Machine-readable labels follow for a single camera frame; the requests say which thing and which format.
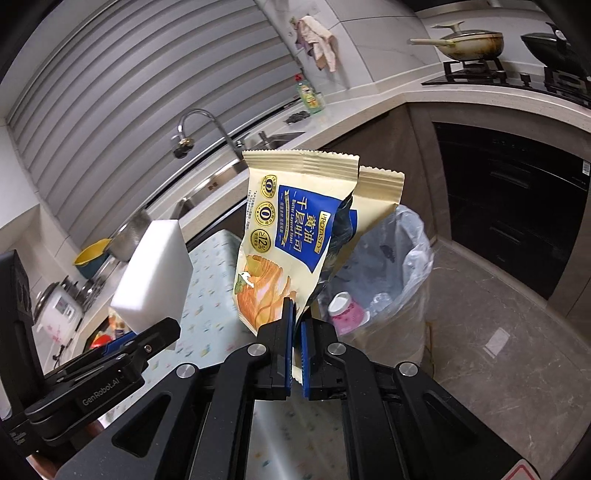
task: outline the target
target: built-in appliance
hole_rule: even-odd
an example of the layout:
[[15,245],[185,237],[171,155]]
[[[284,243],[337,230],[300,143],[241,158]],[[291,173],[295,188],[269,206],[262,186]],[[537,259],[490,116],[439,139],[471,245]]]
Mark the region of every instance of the built-in appliance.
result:
[[494,61],[445,61],[445,74],[423,82],[423,85],[496,85],[517,88],[563,98],[591,108],[591,81],[570,73],[544,67],[544,76],[505,70],[499,59]]
[[505,132],[435,127],[452,239],[549,298],[579,233],[590,164]]

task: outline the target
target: patterned tablecloth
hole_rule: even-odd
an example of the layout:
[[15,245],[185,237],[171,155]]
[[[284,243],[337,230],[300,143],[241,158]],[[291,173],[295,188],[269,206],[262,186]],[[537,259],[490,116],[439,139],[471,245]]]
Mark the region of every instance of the patterned tablecloth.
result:
[[[193,276],[174,350],[150,360],[145,385],[104,417],[110,423],[178,364],[199,368],[223,362],[254,335],[238,320],[232,301],[240,239],[220,231],[189,253]],[[293,382],[287,401],[255,402],[246,478],[329,480],[348,477],[338,401],[308,402]]]

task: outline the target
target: blue label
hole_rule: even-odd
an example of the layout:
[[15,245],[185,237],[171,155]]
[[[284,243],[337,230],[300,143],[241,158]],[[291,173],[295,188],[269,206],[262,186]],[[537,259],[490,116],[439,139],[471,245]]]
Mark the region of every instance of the blue label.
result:
[[304,262],[313,272],[329,244],[340,202],[308,190],[279,185],[275,246]]

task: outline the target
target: white sponge block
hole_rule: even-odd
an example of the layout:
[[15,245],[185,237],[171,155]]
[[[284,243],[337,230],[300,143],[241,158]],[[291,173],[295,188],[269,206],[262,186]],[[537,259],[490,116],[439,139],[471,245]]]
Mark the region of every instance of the white sponge block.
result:
[[192,273],[178,220],[154,220],[129,261],[111,307],[135,333],[166,317],[180,322]]

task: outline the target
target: pan handle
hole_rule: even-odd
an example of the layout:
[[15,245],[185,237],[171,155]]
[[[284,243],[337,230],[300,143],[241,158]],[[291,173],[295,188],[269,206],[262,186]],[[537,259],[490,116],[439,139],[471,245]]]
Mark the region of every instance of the pan handle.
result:
[[435,45],[436,47],[452,47],[455,42],[452,40],[434,40],[432,38],[411,38],[410,45]]

